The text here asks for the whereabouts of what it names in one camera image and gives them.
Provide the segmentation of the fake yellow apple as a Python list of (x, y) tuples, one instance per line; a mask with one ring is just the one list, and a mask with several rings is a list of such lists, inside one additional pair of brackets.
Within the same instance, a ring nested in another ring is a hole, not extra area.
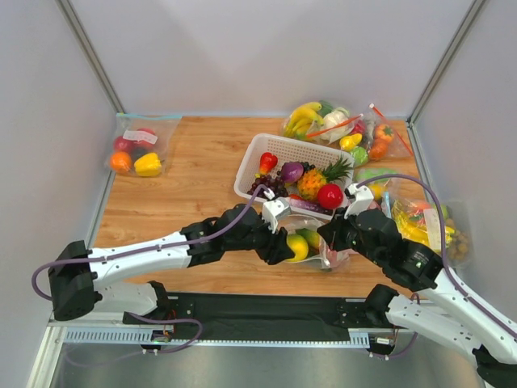
[(301, 262), (305, 260), (309, 255), (309, 244), (299, 234), (289, 234), (287, 236), (288, 247), (294, 253), (294, 257), (288, 259), (288, 262)]

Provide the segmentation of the fake pink peach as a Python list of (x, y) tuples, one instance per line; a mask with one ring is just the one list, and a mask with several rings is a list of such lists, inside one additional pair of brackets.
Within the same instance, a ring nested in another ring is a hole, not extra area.
[(349, 259), (349, 251), (326, 251), (326, 259), (329, 262), (331, 268), (336, 268), (344, 264)]

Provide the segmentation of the polka dot zip bag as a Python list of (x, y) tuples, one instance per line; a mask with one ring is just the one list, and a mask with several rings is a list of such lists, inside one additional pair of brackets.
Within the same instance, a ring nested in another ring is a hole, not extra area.
[(294, 214), (280, 222), (288, 232), (288, 246), (295, 256), (290, 264), (306, 264), (324, 272), (343, 269), (350, 262), (349, 251), (332, 251), (317, 233), (323, 222), (310, 216)]

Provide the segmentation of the fake mango yellow green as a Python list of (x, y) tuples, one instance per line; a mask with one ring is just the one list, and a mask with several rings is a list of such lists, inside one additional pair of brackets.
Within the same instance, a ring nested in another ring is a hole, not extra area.
[(308, 245), (311, 249), (314, 249), (314, 250), (319, 249), (320, 235), (315, 230), (302, 228), (302, 229), (296, 230), (296, 233), (305, 239), (305, 241), (308, 243)]

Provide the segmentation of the fake purple eggplant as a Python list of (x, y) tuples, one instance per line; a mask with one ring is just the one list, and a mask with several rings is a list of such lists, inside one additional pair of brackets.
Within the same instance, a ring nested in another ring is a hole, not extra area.
[(299, 200), (291, 197), (288, 197), (287, 200), (291, 208), (297, 211), (298, 213), (312, 212), (322, 214), (325, 216), (330, 216), (333, 213), (331, 209), (322, 208), (319, 204), (309, 202), (306, 200)]

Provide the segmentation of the fake red apple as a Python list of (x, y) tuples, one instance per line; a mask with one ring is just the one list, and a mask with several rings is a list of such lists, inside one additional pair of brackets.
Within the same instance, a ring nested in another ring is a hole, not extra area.
[(343, 202), (343, 191), (335, 183), (328, 183), (317, 193), (317, 202), (324, 209), (336, 209)]

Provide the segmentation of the fake pineapple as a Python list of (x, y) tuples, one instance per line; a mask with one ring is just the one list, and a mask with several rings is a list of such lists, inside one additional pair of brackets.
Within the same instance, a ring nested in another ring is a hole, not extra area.
[(343, 181), (350, 177), (352, 163), (340, 157), (331, 162), (325, 169), (313, 169), (305, 172), (297, 181), (298, 195), (307, 201), (315, 201), (320, 189), (328, 183)]

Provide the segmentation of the fake grape bunch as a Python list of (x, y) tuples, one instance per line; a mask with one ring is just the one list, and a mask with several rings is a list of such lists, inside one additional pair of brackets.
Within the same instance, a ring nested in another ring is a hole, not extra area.
[(271, 176), (271, 175), (257, 175), (255, 177), (254, 182), (251, 184), (250, 189), (247, 191), (247, 194), (252, 195), (254, 190), (260, 185), (263, 184), (267, 188), (271, 189), (275, 197), (287, 197), (288, 190), (285, 186), (285, 182), (279, 176)]

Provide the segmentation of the fake red strawberry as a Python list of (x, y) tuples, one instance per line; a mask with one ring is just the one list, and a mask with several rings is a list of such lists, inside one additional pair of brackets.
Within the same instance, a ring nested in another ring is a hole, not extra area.
[(272, 171), (278, 163), (278, 158), (276, 155), (265, 152), (261, 155), (259, 160), (259, 174), (267, 175), (270, 171)]

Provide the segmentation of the red zip bag with vegetables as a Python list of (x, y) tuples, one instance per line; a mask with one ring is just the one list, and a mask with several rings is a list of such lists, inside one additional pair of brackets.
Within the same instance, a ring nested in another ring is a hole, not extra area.
[(413, 156), (408, 143), (373, 103), (351, 123), (351, 131), (339, 140), (339, 147), (352, 157), (354, 168), (387, 158)]

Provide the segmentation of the orange zip bag with bananas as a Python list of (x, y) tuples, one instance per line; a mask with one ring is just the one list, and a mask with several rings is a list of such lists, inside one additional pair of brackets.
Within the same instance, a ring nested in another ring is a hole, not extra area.
[(363, 117), (353, 116), (347, 108), (325, 100), (311, 101), (289, 114), (280, 127), (280, 135), (327, 146), (351, 135)]

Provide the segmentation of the bag of nuts right edge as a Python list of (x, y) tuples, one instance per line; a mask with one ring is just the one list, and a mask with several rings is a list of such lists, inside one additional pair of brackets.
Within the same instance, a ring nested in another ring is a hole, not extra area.
[(472, 239), (467, 208), (460, 200), (449, 200), (442, 204), (448, 232), (447, 257), (453, 268), (465, 267), (472, 259)]

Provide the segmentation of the fake yellow bell pepper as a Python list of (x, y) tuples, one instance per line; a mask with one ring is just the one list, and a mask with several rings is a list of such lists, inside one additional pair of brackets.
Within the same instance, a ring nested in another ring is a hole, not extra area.
[(147, 153), (134, 162), (134, 170), (140, 177), (155, 177), (162, 173), (162, 163), (156, 153)]

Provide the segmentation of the fake orange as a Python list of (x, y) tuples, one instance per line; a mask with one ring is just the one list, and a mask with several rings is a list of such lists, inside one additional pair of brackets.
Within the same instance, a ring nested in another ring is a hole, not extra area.
[(119, 174), (127, 174), (132, 170), (132, 159), (125, 151), (116, 151), (109, 159), (110, 168)]

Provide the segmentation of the white plastic basket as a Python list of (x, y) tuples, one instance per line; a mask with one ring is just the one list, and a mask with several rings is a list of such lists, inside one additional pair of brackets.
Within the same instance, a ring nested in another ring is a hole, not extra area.
[(249, 199), (263, 183), (294, 212), (329, 220), (341, 205), (338, 194), (351, 183), (353, 164), (347, 152), (261, 133), (248, 146), (233, 189)]

